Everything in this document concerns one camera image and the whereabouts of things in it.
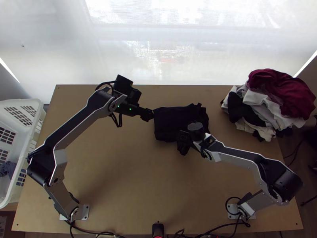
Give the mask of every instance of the table surface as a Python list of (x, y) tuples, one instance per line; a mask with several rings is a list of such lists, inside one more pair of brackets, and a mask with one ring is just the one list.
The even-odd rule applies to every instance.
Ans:
[[(38, 140), (44, 140), (82, 109), (95, 85), (57, 85)], [(259, 142), (239, 131), (221, 111), (220, 101), (231, 86), (136, 86), (142, 107), (186, 106), (207, 108), (209, 130), (226, 146), (249, 150), (283, 161), (276, 139)], [(185, 228), (186, 234), (206, 232), (232, 223), (225, 211), (228, 197), (259, 190), (250, 171), (226, 163), (211, 163), (190, 149), (184, 157), (176, 143), (155, 140), (154, 122), (123, 116), (123, 127), (111, 118), (97, 120), (67, 148), (65, 185), (82, 204), (90, 205), (86, 230), (118, 234), (150, 234), (160, 221), (167, 234)], [(273, 205), (256, 213), (251, 228), (238, 232), (302, 229), (295, 198), (289, 205)], [(18, 204), (13, 230), (68, 233), (44, 189), (29, 177)], [(218, 232), (231, 233), (233, 227)]]

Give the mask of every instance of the black garment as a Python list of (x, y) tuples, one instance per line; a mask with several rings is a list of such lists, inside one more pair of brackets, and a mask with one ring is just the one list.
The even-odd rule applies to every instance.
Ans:
[(190, 104), (186, 107), (160, 107), (154, 111), (154, 134), (157, 140), (174, 142), (180, 130), (187, 131), (193, 122), (201, 122), (207, 133), (209, 118), (206, 108), (201, 104)]
[(265, 141), (259, 134), (257, 130), (255, 130), (252, 134), (254, 137), (256, 137), (260, 142)]
[(285, 128), (284, 130), (275, 130), (276, 136), (279, 138), (283, 138), (283, 136), (291, 136), (293, 135), (293, 130), (290, 127)]
[(243, 117), (252, 125), (266, 127), (265, 122), (254, 113), (252, 107), (244, 104), (243, 98), (240, 98), (235, 92), (230, 92), (228, 95), (228, 114), (232, 123), (236, 123)]

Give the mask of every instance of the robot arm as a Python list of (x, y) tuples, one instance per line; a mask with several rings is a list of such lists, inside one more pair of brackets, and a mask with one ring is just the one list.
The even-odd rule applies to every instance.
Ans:
[(232, 219), (236, 219), (237, 215), (242, 213), (241, 218), (246, 221), (256, 211), (270, 205), (287, 205), (303, 185), (299, 176), (282, 162), (267, 159), (260, 154), (226, 147), (212, 135), (205, 133), (201, 123), (190, 124), (188, 131), (195, 148), (207, 160), (231, 163), (253, 172), (260, 190), (253, 195), (248, 193), (237, 204), (229, 205), (229, 217)]
[(110, 116), (113, 112), (120, 113), (119, 117), (121, 114), (140, 115), (145, 121), (153, 118), (152, 110), (141, 108), (137, 103), (141, 92), (132, 88), (132, 83), (118, 75), (111, 94), (108, 93), (109, 87), (95, 91), (82, 110), (29, 154), (27, 174), (49, 194), (55, 209), (61, 215), (60, 219), (70, 222), (86, 220), (89, 212), (89, 206), (79, 204), (63, 183), (67, 165), (66, 147), (97, 119)]

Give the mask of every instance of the laundry basket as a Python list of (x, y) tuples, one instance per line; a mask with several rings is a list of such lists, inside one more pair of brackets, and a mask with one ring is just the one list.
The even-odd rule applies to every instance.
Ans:
[(16, 163), (15, 171), (0, 177), (0, 209), (19, 201), (28, 166), (26, 157), (35, 149), (45, 118), (39, 99), (0, 101), (0, 164)]

